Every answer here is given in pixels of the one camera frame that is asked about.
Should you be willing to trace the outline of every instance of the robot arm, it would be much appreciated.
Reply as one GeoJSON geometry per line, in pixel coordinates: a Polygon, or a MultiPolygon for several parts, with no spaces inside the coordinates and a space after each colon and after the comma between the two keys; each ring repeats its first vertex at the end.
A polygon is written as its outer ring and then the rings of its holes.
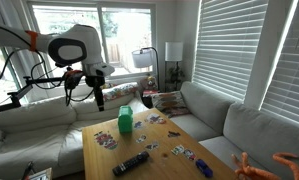
{"type": "Polygon", "coordinates": [[[59,67],[81,62],[86,83],[94,90],[99,110],[103,110],[100,86],[115,70],[103,62],[99,36],[93,27],[75,25],[60,35],[43,35],[0,24],[0,46],[47,53],[59,67]]]}

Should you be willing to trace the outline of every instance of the white blinds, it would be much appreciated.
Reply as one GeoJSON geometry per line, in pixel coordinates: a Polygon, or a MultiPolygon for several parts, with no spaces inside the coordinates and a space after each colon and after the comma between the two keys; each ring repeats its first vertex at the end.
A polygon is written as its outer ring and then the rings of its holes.
{"type": "Polygon", "coordinates": [[[202,1],[193,82],[244,99],[267,4],[202,1]]]}
{"type": "Polygon", "coordinates": [[[299,122],[299,4],[261,110],[299,122]]]}

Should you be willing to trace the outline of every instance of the white lamp shade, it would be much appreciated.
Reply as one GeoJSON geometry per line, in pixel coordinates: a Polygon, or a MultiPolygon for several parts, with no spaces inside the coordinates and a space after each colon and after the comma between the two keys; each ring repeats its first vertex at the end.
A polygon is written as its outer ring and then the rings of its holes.
{"type": "Polygon", "coordinates": [[[145,68],[151,66],[153,63],[153,53],[150,49],[145,49],[132,52],[133,63],[136,68],[145,68]]]}
{"type": "Polygon", "coordinates": [[[182,61],[182,42],[166,42],[166,61],[182,61]]]}

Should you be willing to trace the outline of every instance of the remote control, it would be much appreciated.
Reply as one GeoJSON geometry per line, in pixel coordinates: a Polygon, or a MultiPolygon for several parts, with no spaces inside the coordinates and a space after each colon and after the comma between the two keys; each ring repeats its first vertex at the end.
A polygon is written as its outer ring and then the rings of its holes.
{"type": "Polygon", "coordinates": [[[145,162],[149,157],[149,153],[147,151],[143,151],[136,156],[132,157],[131,159],[125,161],[124,163],[118,165],[117,167],[112,169],[113,174],[115,176],[119,176],[126,172],[129,169],[132,169],[133,167],[138,166],[139,164],[145,162]]]}

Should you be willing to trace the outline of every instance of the gray sofa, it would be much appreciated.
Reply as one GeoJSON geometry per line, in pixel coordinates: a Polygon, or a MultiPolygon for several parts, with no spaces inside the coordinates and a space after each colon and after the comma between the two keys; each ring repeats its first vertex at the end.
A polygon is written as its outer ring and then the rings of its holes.
{"type": "Polygon", "coordinates": [[[20,179],[29,161],[36,171],[52,167],[54,178],[84,170],[82,128],[117,118],[122,105],[147,109],[136,91],[105,102],[102,112],[93,98],[66,106],[64,97],[1,112],[0,179],[20,179]]]}
{"type": "MultiPolygon", "coordinates": [[[[241,153],[247,152],[251,165],[293,179],[291,170],[272,155],[299,156],[299,124],[247,108],[191,82],[184,82],[180,91],[192,114],[171,120],[230,168],[237,169],[231,154],[241,159],[241,153]]],[[[292,161],[299,165],[299,159],[292,161]]]]}

